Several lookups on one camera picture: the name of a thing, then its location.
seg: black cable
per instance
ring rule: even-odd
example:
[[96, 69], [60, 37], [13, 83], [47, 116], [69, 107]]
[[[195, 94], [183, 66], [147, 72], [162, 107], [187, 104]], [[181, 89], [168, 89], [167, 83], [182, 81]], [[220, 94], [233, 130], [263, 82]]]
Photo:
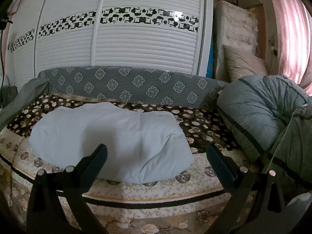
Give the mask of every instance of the black cable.
[[3, 30], [1, 30], [1, 37], [0, 37], [0, 57], [1, 57], [1, 66], [2, 66], [2, 83], [0, 88], [0, 105], [2, 101], [2, 89], [3, 89], [3, 83], [4, 83], [4, 63], [3, 63], [3, 57], [2, 57], [2, 36], [3, 36]]

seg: white pillowcase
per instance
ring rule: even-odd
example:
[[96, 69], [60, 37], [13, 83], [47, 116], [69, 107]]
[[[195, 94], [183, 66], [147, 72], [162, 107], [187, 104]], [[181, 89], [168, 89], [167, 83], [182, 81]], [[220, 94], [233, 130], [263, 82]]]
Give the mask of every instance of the white pillowcase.
[[98, 177], [138, 184], [173, 178], [193, 161], [172, 113], [129, 111], [108, 102], [57, 108], [37, 122], [29, 144], [61, 168], [77, 165], [104, 144], [108, 158]]
[[252, 52], [232, 46], [223, 46], [223, 48], [231, 82], [245, 75], [268, 75], [265, 62]]

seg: gray patterned headboard cover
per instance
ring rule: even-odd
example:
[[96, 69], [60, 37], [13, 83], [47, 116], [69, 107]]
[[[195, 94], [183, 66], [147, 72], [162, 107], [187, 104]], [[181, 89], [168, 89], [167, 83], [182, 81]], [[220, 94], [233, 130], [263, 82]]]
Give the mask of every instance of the gray patterned headboard cover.
[[39, 73], [50, 92], [155, 105], [215, 109], [225, 82], [178, 72], [116, 66], [52, 68]]

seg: beige pillow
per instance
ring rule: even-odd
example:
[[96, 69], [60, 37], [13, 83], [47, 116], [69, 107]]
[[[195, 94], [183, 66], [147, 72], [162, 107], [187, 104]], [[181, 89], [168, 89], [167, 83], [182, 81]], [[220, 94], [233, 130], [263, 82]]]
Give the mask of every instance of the beige pillow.
[[256, 57], [252, 52], [231, 46], [223, 46], [223, 48], [231, 82], [245, 75], [268, 75], [264, 60]]

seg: white wardrobe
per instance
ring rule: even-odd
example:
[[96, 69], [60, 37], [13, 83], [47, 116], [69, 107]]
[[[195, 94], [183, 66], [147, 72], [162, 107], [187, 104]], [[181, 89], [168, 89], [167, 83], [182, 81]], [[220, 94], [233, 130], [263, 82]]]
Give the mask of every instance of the white wardrobe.
[[18, 90], [55, 67], [206, 74], [213, 0], [21, 0], [15, 7], [5, 66]]

